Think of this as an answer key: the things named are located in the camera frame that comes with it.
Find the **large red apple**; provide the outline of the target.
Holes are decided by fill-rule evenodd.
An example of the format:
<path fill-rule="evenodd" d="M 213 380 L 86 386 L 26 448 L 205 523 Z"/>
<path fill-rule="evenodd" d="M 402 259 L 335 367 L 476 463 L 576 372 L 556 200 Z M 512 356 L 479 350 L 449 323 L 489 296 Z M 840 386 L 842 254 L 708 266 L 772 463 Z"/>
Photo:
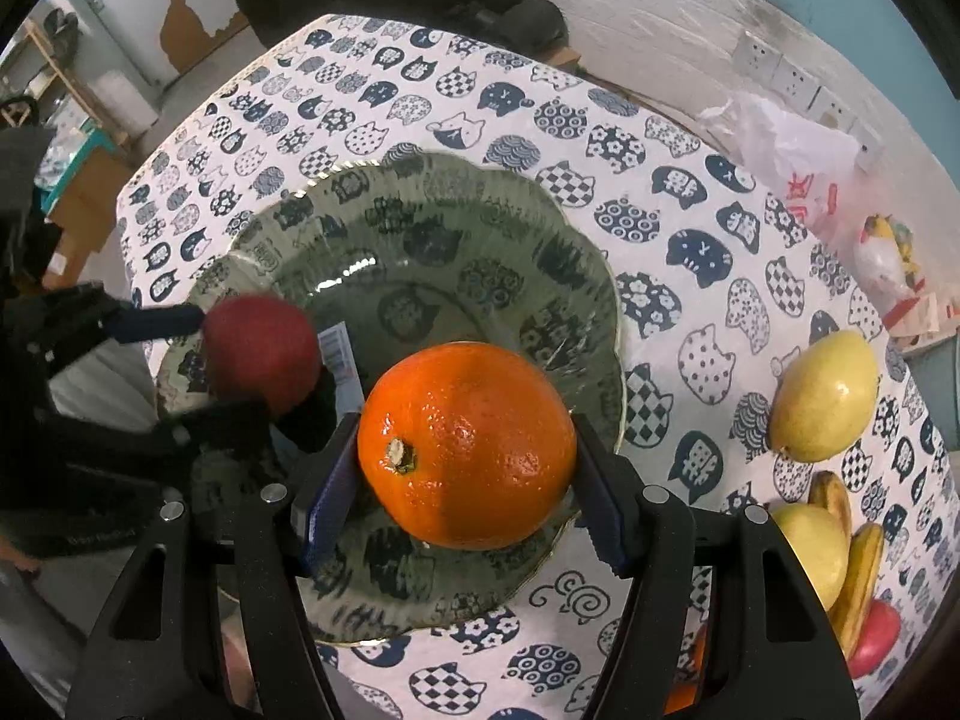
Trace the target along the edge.
<path fill-rule="evenodd" d="M 202 356 L 215 397 L 258 398 L 275 416 L 298 406 L 322 369 L 314 325 L 274 294 L 239 294 L 208 310 Z"/>

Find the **large orange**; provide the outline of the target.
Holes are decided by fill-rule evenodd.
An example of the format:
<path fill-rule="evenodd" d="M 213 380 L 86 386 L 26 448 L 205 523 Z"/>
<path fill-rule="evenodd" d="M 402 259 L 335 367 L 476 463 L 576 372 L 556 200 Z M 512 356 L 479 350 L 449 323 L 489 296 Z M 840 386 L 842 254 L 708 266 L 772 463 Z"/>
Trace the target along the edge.
<path fill-rule="evenodd" d="M 576 431 L 539 367 L 500 346 L 456 341 L 384 372 L 364 402 L 358 460 L 377 500 L 413 538 L 499 550 L 562 504 Z"/>

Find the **spotted banana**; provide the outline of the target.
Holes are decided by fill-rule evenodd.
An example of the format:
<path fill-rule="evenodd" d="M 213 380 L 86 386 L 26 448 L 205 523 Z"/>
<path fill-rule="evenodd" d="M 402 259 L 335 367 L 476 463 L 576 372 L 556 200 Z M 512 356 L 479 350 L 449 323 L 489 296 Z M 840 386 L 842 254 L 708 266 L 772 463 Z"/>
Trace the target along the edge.
<path fill-rule="evenodd" d="M 844 539 L 851 541 L 853 517 L 851 517 L 850 496 L 838 475 L 833 472 L 815 473 L 807 502 L 827 511 L 839 523 Z"/>
<path fill-rule="evenodd" d="M 851 541 L 848 573 L 828 617 L 844 658 L 850 660 L 861 637 L 884 555 L 884 528 L 867 523 Z"/>

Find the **green glass leaf plate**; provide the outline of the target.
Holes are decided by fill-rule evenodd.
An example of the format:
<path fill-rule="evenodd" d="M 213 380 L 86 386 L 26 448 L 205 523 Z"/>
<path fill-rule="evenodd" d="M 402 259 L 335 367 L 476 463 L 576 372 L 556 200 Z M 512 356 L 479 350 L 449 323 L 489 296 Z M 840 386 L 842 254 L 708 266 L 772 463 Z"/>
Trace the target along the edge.
<path fill-rule="evenodd" d="M 319 328 L 343 327 L 334 369 L 373 385 L 448 341 L 486 341 L 547 374 L 607 447 L 625 422 L 617 288 L 601 251 L 544 188 L 450 154 L 350 163 L 261 211 L 206 263 L 189 301 L 275 293 Z M 508 603 L 578 515 L 565 500 L 537 533 L 453 551 L 402 532 L 361 493 L 332 554 L 299 584 L 320 642 L 363 644 L 447 628 Z"/>

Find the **cat pattern tablecloth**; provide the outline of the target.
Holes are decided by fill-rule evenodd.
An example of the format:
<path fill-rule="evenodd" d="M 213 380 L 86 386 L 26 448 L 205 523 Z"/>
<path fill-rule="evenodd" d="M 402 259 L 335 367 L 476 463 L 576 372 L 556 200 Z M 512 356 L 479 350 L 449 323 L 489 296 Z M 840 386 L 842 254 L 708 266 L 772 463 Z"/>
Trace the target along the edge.
<path fill-rule="evenodd" d="M 815 468 L 776 455 L 768 416 L 809 344 L 857 330 L 877 359 L 866 431 L 832 458 L 856 527 L 885 544 L 901 619 L 861 710 L 905 684 L 958 564 L 958 496 L 918 387 L 866 293 L 754 177 L 658 114 L 470 37 L 332 15 L 185 117 L 117 200 L 135 301 L 189 299 L 261 211 L 350 163 L 450 154 L 537 182 L 607 260 L 622 319 L 617 449 L 686 504 L 804 500 Z"/>

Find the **green pear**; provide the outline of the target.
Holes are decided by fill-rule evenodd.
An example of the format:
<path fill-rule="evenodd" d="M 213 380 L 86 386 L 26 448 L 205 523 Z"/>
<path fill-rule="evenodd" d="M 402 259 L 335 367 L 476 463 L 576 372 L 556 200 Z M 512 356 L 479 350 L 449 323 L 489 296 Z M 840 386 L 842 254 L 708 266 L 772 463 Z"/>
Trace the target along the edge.
<path fill-rule="evenodd" d="M 830 611 L 848 573 L 850 537 L 844 533 L 838 518 L 812 504 L 783 505 L 773 512 L 773 518 L 823 609 Z"/>

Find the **yellow pear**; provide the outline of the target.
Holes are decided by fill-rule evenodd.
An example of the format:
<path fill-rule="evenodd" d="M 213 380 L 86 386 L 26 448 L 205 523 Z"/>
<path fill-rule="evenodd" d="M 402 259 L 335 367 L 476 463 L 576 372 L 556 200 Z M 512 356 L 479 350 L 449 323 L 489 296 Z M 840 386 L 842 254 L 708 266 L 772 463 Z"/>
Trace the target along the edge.
<path fill-rule="evenodd" d="M 841 454 L 871 422 L 879 380 L 874 351 L 857 330 L 816 341 L 782 374 L 770 416 L 771 450 L 800 463 Z"/>

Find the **small red apple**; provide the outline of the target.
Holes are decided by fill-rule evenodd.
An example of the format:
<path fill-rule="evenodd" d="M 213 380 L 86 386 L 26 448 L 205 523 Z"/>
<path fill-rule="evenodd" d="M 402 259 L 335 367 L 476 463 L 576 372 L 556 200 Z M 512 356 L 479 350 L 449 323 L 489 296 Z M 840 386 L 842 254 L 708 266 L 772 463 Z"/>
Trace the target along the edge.
<path fill-rule="evenodd" d="M 851 678 L 859 679 L 877 670 L 900 637 L 900 629 L 898 611 L 887 601 L 874 600 L 862 626 L 861 639 L 848 660 Z"/>

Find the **white paper box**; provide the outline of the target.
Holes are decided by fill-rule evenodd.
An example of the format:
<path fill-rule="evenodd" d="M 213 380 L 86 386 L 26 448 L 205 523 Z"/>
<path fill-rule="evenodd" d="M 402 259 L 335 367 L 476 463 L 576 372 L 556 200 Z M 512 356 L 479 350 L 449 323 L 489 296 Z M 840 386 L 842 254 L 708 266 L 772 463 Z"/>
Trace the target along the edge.
<path fill-rule="evenodd" d="M 958 296 L 924 293 L 900 301 L 884 317 L 890 337 L 901 351 L 940 343 L 958 333 Z"/>

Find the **red bag with items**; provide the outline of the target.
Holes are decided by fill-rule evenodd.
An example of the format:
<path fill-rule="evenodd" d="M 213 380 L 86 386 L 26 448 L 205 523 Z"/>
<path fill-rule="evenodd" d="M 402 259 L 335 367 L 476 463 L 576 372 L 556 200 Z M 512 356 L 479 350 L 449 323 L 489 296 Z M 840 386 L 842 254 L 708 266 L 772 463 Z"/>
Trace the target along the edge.
<path fill-rule="evenodd" d="M 854 244 L 853 262 L 859 286 L 882 316 L 911 299 L 921 281 L 913 233 L 892 215 L 867 216 Z"/>

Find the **white plastic shopping bag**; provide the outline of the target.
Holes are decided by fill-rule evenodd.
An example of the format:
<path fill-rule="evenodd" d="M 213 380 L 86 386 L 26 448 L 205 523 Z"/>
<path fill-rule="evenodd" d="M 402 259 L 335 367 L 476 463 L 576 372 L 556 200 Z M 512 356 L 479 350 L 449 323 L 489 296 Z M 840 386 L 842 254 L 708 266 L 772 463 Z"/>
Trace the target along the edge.
<path fill-rule="evenodd" d="M 703 109 L 697 122 L 817 238 L 838 238 L 857 185 L 851 135 L 752 93 Z"/>

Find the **black speaker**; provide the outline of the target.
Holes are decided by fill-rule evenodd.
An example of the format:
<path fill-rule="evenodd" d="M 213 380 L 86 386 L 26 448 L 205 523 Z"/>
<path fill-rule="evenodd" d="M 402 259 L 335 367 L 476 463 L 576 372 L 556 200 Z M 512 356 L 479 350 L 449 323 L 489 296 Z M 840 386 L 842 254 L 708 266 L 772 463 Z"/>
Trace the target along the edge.
<path fill-rule="evenodd" d="M 564 46 L 568 28 L 550 0 L 523 0 L 496 20 L 493 34 L 500 46 L 527 57 L 540 57 Z"/>

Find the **white wall socket strip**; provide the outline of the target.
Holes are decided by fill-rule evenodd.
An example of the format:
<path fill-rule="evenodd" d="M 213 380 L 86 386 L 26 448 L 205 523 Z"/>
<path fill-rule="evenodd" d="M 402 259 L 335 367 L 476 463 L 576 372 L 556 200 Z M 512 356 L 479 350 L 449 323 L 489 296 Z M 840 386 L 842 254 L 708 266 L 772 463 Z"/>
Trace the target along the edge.
<path fill-rule="evenodd" d="M 859 145 L 856 166 L 862 172 L 871 171 L 884 154 L 882 138 L 849 104 L 813 73 L 804 70 L 763 39 L 744 31 L 732 52 L 732 65 L 740 75 L 776 94 L 797 114 L 851 135 Z"/>

